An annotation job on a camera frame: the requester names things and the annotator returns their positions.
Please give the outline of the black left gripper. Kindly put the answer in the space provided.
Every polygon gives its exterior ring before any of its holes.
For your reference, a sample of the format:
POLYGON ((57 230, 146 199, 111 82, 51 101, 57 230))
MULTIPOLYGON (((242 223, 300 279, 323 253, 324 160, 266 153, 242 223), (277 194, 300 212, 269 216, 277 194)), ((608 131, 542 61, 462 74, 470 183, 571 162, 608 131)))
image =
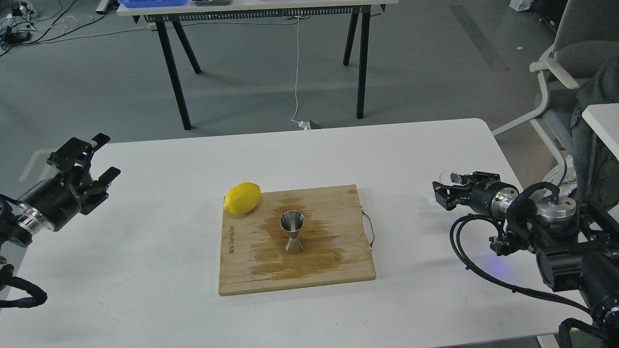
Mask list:
POLYGON ((58 174, 42 180, 17 199, 17 205, 26 212, 36 211, 44 218, 43 225, 54 232, 60 231, 78 213, 89 215, 108 198, 108 189, 121 170, 110 167, 97 180, 91 178, 90 167, 94 153, 110 141, 99 133, 91 140, 72 137, 46 163, 58 174))

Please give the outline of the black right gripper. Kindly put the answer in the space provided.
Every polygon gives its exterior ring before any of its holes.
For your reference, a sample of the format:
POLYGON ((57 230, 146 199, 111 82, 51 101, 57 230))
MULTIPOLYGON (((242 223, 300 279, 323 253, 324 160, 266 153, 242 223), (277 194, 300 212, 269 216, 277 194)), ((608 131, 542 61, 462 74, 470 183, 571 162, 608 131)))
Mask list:
POLYGON ((433 181, 435 200, 442 208, 452 211, 458 205, 466 205, 480 215, 505 220, 509 206, 520 194, 517 187, 500 181, 499 174, 475 171, 460 176, 460 186, 433 181))

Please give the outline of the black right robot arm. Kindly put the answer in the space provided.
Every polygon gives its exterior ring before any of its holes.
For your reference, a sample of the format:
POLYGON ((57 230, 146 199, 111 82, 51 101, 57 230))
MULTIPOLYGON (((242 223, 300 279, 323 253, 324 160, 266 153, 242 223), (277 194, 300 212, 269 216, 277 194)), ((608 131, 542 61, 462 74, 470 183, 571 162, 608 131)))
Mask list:
POLYGON ((619 336, 618 223, 594 201, 575 201, 560 188, 542 181, 519 192, 499 174, 450 174, 452 184, 432 184, 436 202, 447 211, 458 205, 472 213, 450 229, 453 251, 467 270, 481 278, 535 299, 573 306, 590 315, 592 324, 565 319, 559 325, 559 347, 570 348, 572 329, 616 348, 619 336), (551 292, 506 283, 489 275, 466 255, 460 235, 475 220, 490 223, 497 235, 489 248, 498 256, 525 250, 536 257, 542 280, 551 292))

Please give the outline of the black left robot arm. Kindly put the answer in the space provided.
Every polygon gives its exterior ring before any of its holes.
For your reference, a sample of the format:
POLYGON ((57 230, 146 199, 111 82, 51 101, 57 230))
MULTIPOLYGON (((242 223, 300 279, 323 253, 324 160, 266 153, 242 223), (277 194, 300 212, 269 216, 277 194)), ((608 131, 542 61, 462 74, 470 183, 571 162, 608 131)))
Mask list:
POLYGON ((22 279, 17 271, 38 232, 59 232, 78 214, 89 215, 108 198, 108 188, 120 170, 110 167, 94 180, 90 168, 95 152, 109 141, 103 133, 89 140, 72 137, 58 150, 51 150, 46 163, 53 174, 44 174, 16 199, 1 196, 1 249, 10 253, 9 258, 1 258, 1 290, 21 290, 25 295, 2 299, 2 308, 32 308, 48 299, 43 289, 22 279))

